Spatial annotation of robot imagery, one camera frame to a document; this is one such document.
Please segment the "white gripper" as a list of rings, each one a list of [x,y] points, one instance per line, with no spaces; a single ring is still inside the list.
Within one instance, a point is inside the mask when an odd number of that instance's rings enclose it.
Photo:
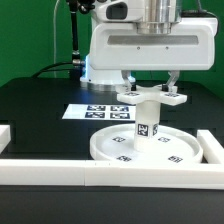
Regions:
[[[89,64],[122,70],[124,90],[135,91],[127,70],[172,70],[162,85],[176,92],[177,70],[207,70],[214,63],[218,20],[182,17],[178,0],[106,0],[92,12]]]

